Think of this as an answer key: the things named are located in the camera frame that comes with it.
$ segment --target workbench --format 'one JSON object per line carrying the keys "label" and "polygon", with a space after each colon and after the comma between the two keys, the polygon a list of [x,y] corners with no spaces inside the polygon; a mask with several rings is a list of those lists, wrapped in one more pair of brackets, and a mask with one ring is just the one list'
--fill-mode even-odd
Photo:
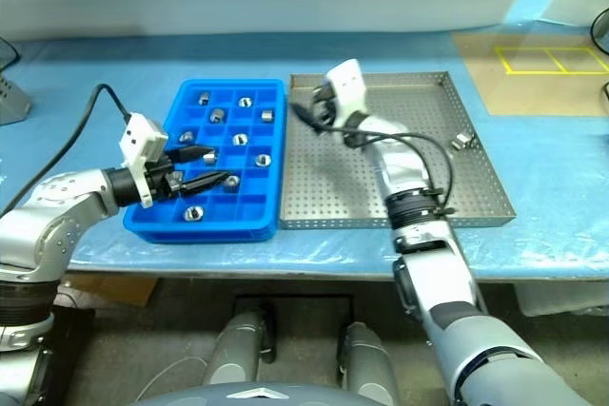
{"label": "workbench", "polygon": [[[531,22],[543,1],[520,0],[501,30],[570,33]],[[0,127],[2,205],[64,143],[98,83],[110,84],[128,110],[162,122],[186,79],[279,78],[287,87],[292,73],[323,73],[357,57],[364,72],[450,72],[518,214],[502,227],[457,230],[479,280],[609,277],[609,120],[490,116],[448,32],[74,39],[17,46],[23,59],[5,76],[32,97],[33,108],[25,122]],[[124,125],[106,99],[52,174],[120,165]],[[268,242],[161,245],[127,232],[122,217],[90,229],[71,270],[387,280],[395,259],[388,229],[279,230]]]}

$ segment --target black cylinder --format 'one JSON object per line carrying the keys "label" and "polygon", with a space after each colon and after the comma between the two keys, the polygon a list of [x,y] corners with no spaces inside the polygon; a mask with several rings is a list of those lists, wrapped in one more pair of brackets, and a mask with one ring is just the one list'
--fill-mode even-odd
{"label": "black cylinder", "polygon": [[427,221],[435,221],[438,198],[423,189],[405,190],[387,197],[384,201],[391,228],[398,228]]}
{"label": "black cylinder", "polygon": [[41,322],[50,316],[59,280],[6,282],[0,280],[0,327]]}
{"label": "black cylinder", "polygon": [[104,170],[112,188],[114,200],[119,206],[129,206],[140,201],[135,181],[128,168],[108,168]]}

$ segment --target cardboard sheet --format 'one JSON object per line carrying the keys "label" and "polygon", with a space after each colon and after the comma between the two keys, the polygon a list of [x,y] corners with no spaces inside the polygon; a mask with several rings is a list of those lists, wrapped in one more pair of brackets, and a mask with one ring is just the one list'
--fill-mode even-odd
{"label": "cardboard sheet", "polygon": [[453,33],[494,115],[607,116],[609,59],[587,36]]}
{"label": "cardboard sheet", "polygon": [[106,300],[120,303],[146,306],[158,278],[121,276],[121,275],[79,275],[68,274],[63,284],[83,292],[97,295]]}

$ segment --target black cable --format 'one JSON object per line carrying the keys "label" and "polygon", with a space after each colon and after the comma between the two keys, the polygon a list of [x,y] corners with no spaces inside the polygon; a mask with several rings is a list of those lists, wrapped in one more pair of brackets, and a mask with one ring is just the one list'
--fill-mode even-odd
{"label": "black cable", "polygon": [[12,45],[12,43],[10,43],[9,41],[5,40],[4,38],[0,37],[0,42],[2,42],[5,45],[7,45],[7,47],[9,47],[10,50],[12,51],[12,53],[13,53],[12,59],[10,59],[6,64],[4,64],[4,66],[2,68],[0,68],[0,72],[3,72],[7,68],[12,67],[16,63],[18,63],[21,60],[21,54],[19,53],[17,48]]}
{"label": "black cable", "polygon": [[64,157],[64,155],[66,155],[66,153],[74,145],[74,143],[76,143],[76,140],[78,140],[78,137],[80,136],[83,129],[85,128],[85,125],[87,124],[88,118],[90,117],[91,112],[93,111],[93,107],[95,106],[95,103],[97,102],[99,94],[102,92],[102,90],[105,90],[109,94],[109,96],[114,101],[114,104],[116,104],[116,107],[121,111],[121,113],[123,113],[123,119],[125,120],[125,123],[128,122],[130,117],[129,112],[125,109],[125,107],[119,100],[118,96],[114,92],[114,89],[112,89],[112,87],[106,84],[97,85],[93,89],[93,92],[91,92],[90,97],[88,98],[87,106],[85,107],[85,112],[83,113],[82,118],[78,122],[78,125],[76,126],[66,143],[59,150],[59,152],[57,152],[57,154],[55,154],[53,158],[45,166],[43,166],[42,169],[38,173],[36,173],[34,177],[30,179],[26,183],[26,185],[21,188],[19,192],[17,192],[17,195],[12,198],[9,204],[7,204],[7,206],[2,210],[2,213],[0,213],[0,218],[7,214],[9,211],[11,211],[21,201],[21,199],[23,199],[23,197],[29,192],[29,190],[36,183],[38,183],[38,181],[40,181],[40,179],[45,176],[47,172],[49,172],[49,170],[51,170]]}
{"label": "black cable", "polygon": [[599,15],[594,18],[594,21],[590,25],[590,38],[592,39],[592,43],[594,43],[597,48],[600,49],[601,52],[604,52],[605,54],[609,55],[609,49],[605,49],[604,47],[602,47],[599,41],[597,40],[597,37],[595,37],[594,35],[594,28],[596,27],[597,22],[600,21],[600,18],[602,18],[605,14],[609,14],[609,9],[601,11]]}
{"label": "black cable", "polygon": [[446,152],[444,147],[434,138],[424,135],[422,133],[404,132],[404,133],[391,134],[391,133],[377,132],[374,130],[360,130],[358,128],[331,127],[331,126],[325,126],[325,125],[319,124],[317,122],[315,122],[314,128],[317,128],[318,130],[323,130],[326,132],[339,132],[339,133],[346,133],[346,134],[350,134],[350,135],[368,135],[368,136],[376,137],[376,138],[368,139],[359,144],[356,144],[355,145],[356,147],[370,145],[372,143],[376,143],[381,140],[395,140],[397,142],[400,142],[403,145],[410,147],[421,158],[421,161],[422,161],[423,165],[425,166],[425,168],[427,169],[427,173],[429,175],[429,183],[432,187],[435,187],[432,176],[431,176],[431,168],[429,168],[429,165],[427,164],[427,160],[424,158],[423,154],[416,146],[414,146],[412,143],[405,140],[403,137],[418,138],[420,140],[425,140],[425,141],[429,142],[430,144],[432,144],[434,147],[436,147],[441,152],[442,157],[446,161],[446,168],[448,171],[448,185],[446,187],[446,193],[445,193],[444,199],[442,201],[442,209],[446,208],[446,204],[448,203],[448,199],[450,198],[450,194],[453,189],[454,170],[453,170],[453,165],[450,161],[450,157],[448,156],[448,153]]}

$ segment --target perforated metal tray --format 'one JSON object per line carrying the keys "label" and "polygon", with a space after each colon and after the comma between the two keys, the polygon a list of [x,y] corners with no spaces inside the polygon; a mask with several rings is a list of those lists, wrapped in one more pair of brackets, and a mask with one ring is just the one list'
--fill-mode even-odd
{"label": "perforated metal tray", "polygon": [[[324,76],[292,75],[290,102],[310,104],[311,90]],[[479,140],[455,151],[457,134],[476,131],[447,72],[379,73],[363,76],[370,111],[426,133],[443,143],[455,167],[450,206],[456,226],[498,226],[516,213]],[[436,185],[446,184],[441,154],[413,140],[429,162]],[[321,138],[288,116],[282,197],[283,228],[386,226],[386,212],[372,168],[360,151]]]}

